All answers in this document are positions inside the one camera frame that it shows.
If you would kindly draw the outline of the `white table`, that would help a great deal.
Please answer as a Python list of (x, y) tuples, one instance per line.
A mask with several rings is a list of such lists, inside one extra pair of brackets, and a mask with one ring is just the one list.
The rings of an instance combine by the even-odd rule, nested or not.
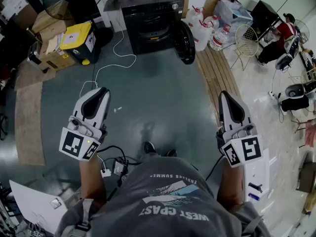
[(63, 200), (58, 196), (33, 190), (12, 180), (9, 183), (23, 217), (54, 234), (63, 215), (67, 212)]

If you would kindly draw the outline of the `black bin with yellow lid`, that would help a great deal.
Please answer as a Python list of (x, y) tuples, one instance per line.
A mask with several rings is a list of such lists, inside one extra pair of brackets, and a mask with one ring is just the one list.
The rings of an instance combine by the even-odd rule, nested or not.
[(101, 51), (91, 22), (68, 27), (59, 48), (72, 54), (83, 65), (95, 64)]

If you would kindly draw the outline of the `person's grey t-shirt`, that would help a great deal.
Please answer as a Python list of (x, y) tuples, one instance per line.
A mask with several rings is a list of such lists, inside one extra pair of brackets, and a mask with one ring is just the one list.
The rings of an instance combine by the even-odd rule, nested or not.
[(147, 156), (100, 206), (82, 199), (55, 237), (271, 237), (250, 202), (227, 211), (206, 181), (180, 158)]

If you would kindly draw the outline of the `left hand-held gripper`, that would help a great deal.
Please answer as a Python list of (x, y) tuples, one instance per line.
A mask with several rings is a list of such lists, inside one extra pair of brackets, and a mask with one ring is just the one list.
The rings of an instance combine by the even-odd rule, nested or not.
[[(87, 93), (87, 97), (77, 100), (74, 114), (67, 127), (62, 129), (59, 151), (80, 161), (89, 161), (104, 142), (107, 134), (103, 123), (107, 116), (111, 93), (100, 87)], [(86, 122), (77, 118), (86, 118)]]

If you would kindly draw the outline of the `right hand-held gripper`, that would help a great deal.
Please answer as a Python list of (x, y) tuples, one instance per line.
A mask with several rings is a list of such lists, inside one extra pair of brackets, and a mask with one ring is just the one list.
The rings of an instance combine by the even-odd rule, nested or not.
[(217, 144), (229, 165), (238, 167), (261, 159), (262, 137), (251, 123), (250, 110), (242, 99), (223, 90), (219, 95), (219, 114), (224, 129), (216, 133)]

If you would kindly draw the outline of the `black table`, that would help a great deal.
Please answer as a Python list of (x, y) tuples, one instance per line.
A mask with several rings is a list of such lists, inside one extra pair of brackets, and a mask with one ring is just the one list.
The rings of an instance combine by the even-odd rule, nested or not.
[(251, 28), (255, 30), (259, 42), (272, 28), (276, 27), (278, 23), (284, 21), (278, 13), (266, 2), (259, 0), (258, 2), (251, 1), (254, 6), (250, 12), (253, 18)]

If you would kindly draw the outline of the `black washing machine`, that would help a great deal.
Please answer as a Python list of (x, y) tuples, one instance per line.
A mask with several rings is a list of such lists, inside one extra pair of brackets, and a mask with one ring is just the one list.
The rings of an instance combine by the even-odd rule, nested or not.
[(184, 0), (120, 0), (135, 55), (173, 48), (173, 30)]

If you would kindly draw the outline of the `clear plastic bag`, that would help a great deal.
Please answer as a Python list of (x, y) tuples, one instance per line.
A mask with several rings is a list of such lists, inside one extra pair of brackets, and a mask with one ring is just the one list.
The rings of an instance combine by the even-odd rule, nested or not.
[(213, 14), (219, 17), (220, 28), (226, 24), (232, 28), (237, 28), (237, 25), (251, 25), (253, 23), (251, 14), (240, 3), (230, 0), (219, 0)]

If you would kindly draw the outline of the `black washing machine door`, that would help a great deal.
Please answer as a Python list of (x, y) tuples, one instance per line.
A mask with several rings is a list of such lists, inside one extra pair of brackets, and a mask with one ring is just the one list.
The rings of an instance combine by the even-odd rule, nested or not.
[(193, 34), (189, 26), (183, 21), (177, 21), (172, 29), (173, 47), (177, 57), (185, 64), (195, 61), (196, 48)]

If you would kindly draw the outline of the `person's left shoe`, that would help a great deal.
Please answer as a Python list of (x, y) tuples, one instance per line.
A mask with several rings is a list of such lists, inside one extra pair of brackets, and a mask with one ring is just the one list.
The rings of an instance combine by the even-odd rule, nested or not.
[(155, 147), (154, 147), (153, 143), (151, 143), (150, 141), (144, 142), (144, 151), (147, 154), (156, 153)]

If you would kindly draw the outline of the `person's left forearm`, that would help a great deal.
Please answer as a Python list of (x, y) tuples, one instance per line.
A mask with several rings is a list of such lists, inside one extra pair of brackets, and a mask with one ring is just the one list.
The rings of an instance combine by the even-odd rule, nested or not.
[(95, 154), (90, 161), (80, 161), (81, 197), (92, 199), (98, 205), (106, 203), (106, 188), (101, 175), (101, 161)]

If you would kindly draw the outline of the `white shelf panel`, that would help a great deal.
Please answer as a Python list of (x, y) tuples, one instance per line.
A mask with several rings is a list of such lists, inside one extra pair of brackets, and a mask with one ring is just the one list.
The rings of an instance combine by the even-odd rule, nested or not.
[(258, 202), (270, 189), (269, 149), (263, 157), (244, 166), (244, 200)]

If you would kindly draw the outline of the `person's right forearm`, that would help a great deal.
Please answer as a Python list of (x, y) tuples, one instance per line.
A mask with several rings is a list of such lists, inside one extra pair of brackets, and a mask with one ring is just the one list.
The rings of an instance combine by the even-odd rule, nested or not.
[(234, 211), (243, 203), (244, 168), (232, 168), (227, 159), (224, 159), (222, 179), (219, 186), (217, 201), (229, 212)]

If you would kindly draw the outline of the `black adapter box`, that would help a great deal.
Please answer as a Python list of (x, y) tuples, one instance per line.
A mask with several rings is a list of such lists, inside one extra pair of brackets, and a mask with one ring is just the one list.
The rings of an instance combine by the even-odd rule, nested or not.
[(113, 174), (122, 177), (128, 173), (128, 161), (121, 158), (114, 158)]

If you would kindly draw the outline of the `brown floor mat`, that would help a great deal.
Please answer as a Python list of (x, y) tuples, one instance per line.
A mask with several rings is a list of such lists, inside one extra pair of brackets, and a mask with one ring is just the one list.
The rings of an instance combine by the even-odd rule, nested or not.
[(15, 142), (20, 164), (45, 165), (41, 139), (41, 95), (43, 82), (53, 79), (56, 72), (46, 73), (28, 63), (18, 69), (15, 84)]

